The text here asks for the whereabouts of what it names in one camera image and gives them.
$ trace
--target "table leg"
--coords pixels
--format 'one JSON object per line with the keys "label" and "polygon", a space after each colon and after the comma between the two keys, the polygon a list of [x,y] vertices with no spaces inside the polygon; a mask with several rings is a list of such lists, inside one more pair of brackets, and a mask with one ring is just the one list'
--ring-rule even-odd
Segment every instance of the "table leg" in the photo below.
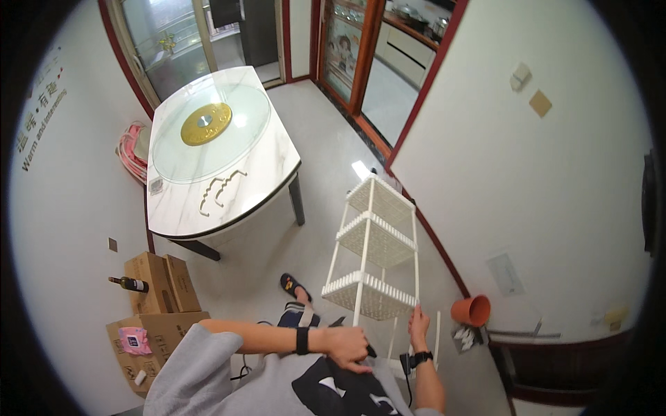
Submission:
{"label": "table leg", "polygon": [[178,244],[180,247],[185,247],[187,250],[191,250],[215,262],[221,259],[220,253],[218,253],[215,249],[208,247],[206,244],[203,244],[200,241],[197,240],[170,240],[170,241]]}
{"label": "table leg", "polygon": [[305,224],[305,212],[303,211],[303,198],[300,195],[300,183],[298,181],[298,172],[296,178],[289,184],[289,195],[292,199],[292,207],[296,215],[296,223],[301,226]]}

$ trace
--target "white wall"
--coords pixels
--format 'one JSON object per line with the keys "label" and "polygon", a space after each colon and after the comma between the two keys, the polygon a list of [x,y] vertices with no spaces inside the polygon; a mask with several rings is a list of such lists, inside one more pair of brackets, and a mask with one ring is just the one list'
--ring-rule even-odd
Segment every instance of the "white wall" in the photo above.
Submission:
{"label": "white wall", "polygon": [[[509,87],[516,65],[533,78]],[[539,118],[528,102],[553,103]],[[641,175],[651,136],[621,52],[583,0],[470,1],[391,169],[416,199],[489,327],[611,335],[593,323],[630,307],[650,265]],[[486,261],[507,252],[526,294],[503,298]]]}
{"label": "white wall", "polygon": [[[113,150],[133,120],[149,125],[103,27],[95,0],[68,18],[49,54],[58,65],[33,89],[35,113],[46,82],[63,89],[26,172],[26,149],[13,150],[11,241],[19,286],[41,345],[67,389],[90,415],[109,415],[143,400],[127,385],[105,325],[132,315],[127,292],[107,281],[125,260],[147,250],[143,187]],[[56,74],[63,68],[61,78]],[[118,241],[118,253],[107,248]]]}
{"label": "white wall", "polygon": [[292,77],[310,73],[310,26],[312,0],[290,0],[289,36],[291,42]]}

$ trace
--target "black wristwatch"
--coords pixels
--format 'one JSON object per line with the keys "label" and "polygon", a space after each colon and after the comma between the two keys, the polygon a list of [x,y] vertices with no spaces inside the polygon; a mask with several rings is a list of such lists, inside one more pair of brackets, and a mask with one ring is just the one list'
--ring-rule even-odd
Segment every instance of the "black wristwatch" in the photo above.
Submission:
{"label": "black wristwatch", "polygon": [[308,348],[308,327],[298,327],[296,328],[296,351],[298,355],[306,355],[310,352]]}
{"label": "black wristwatch", "polygon": [[430,351],[424,351],[420,353],[416,353],[410,358],[410,367],[411,368],[416,368],[417,365],[432,359],[432,352]]}

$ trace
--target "orange flower pot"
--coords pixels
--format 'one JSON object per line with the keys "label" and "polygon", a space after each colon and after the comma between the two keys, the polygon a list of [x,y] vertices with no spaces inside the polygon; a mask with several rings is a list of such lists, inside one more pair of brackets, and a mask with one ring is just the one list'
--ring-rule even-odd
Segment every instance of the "orange flower pot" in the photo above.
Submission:
{"label": "orange flower pot", "polygon": [[451,306],[451,318],[471,326],[479,327],[490,317],[490,301],[483,295],[457,300]]}

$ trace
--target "smartwatch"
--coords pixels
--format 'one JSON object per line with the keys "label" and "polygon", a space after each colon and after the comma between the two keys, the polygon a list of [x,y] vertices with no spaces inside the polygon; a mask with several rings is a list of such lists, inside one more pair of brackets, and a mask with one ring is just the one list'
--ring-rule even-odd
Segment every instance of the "smartwatch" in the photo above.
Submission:
{"label": "smartwatch", "polygon": [[431,351],[425,351],[425,352],[420,352],[416,353],[412,356],[412,359],[410,360],[410,367],[416,368],[417,365],[427,361],[427,360],[432,360],[432,352]]}

